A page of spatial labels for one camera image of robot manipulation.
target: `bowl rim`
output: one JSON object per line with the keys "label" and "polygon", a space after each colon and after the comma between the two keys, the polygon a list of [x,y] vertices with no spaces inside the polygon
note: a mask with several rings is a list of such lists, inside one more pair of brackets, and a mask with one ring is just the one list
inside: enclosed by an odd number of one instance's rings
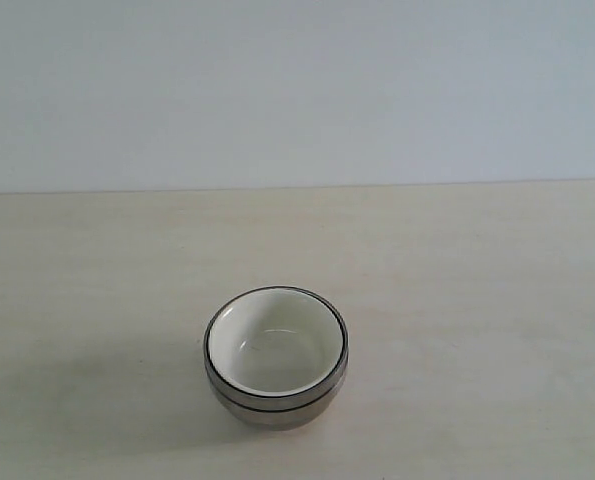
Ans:
{"label": "bowl rim", "polygon": [[[289,290],[289,291],[298,292],[298,293],[312,297],[313,299],[322,303],[326,308],[328,308],[328,310],[330,310],[330,313],[332,313],[333,317],[337,321],[337,324],[341,331],[342,345],[341,345],[341,350],[339,352],[339,358],[337,358],[337,361],[335,362],[334,366],[328,371],[328,373],[323,378],[321,378],[314,385],[311,385],[305,389],[297,389],[297,391],[292,391],[291,393],[289,393],[287,395],[270,395],[270,394],[264,395],[261,393],[254,393],[254,392],[251,392],[248,390],[243,390],[243,389],[239,388],[237,385],[234,385],[227,378],[225,378],[221,374],[221,372],[215,367],[213,360],[211,358],[211,354],[210,354],[210,348],[209,348],[210,334],[212,332],[213,325],[214,325],[215,321],[217,320],[217,318],[219,318],[219,316],[222,314],[222,312],[224,310],[226,310],[228,307],[230,307],[234,302],[236,302],[240,298],[250,295],[252,293],[266,291],[266,290]],[[295,287],[295,286],[289,286],[289,285],[269,285],[269,286],[264,286],[264,287],[253,288],[246,292],[240,293],[239,295],[231,298],[224,305],[222,305],[222,307],[219,310],[217,310],[217,312],[210,319],[210,322],[208,322],[208,325],[206,326],[206,331],[204,333],[204,342],[203,343],[204,343],[204,354],[205,354],[206,360],[208,362],[208,365],[210,366],[210,369],[222,382],[224,382],[230,388],[232,388],[233,390],[236,390],[237,392],[239,392],[243,395],[248,395],[250,397],[255,397],[255,398],[286,399],[286,398],[292,398],[292,397],[297,397],[299,395],[303,395],[305,392],[310,392],[310,391],[320,387],[322,384],[326,383],[328,381],[328,379],[335,374],[335,372],[337,372],[339,370],[339,368],[343,365],[344,358],[347,357],[348,331],[346,329],[346,323],[344,322],[344,319],[341,316],[341,314],[339,313],[339,311],[332,305],[332,303],[330,303],[328,300],[326,300],[321,295],[318,295],[317,293],[315,293],[311,290],[307,290],[307,289],[301,288],[301,287]]]}

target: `ceramic bowl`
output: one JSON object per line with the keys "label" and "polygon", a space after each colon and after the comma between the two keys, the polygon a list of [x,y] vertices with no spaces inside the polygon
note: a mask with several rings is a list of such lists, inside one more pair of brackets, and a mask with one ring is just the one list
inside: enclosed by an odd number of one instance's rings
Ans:
{"label": "ceramic bowl", "polygon": [[224,305],[204,336],[217,399],[240,420],[294,428],[321,414],[341,387],[348,333],[339,312],[296,287],[263,287]]}

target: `white wall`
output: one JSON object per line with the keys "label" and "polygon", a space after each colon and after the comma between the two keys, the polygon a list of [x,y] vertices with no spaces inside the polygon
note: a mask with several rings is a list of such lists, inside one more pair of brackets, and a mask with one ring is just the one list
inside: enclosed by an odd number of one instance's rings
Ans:
{"label": "white wall", "polygon": [[0,192],[573,177],[593,0],[0,0]]}

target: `table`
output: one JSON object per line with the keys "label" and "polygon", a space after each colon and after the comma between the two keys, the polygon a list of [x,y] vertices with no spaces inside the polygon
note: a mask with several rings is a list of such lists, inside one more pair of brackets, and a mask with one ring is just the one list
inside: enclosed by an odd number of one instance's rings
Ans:
{"label": "table", "polygon": [[[350,332],[290,432],[201,337],[268,284]],[[0,195],[0,479],[595,479],[595,181]]]}

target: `bowl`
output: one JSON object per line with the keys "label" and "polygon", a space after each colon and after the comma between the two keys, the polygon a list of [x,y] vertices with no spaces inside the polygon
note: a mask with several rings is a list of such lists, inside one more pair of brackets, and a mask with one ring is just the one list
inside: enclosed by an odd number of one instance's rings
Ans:
{"label": "bowl", "polygon": [[348,365],[348,333],[323,297],[270,286],[230,300],[210,320],[204,363],[217,399],[255,426],[289,429],[328,407]]}

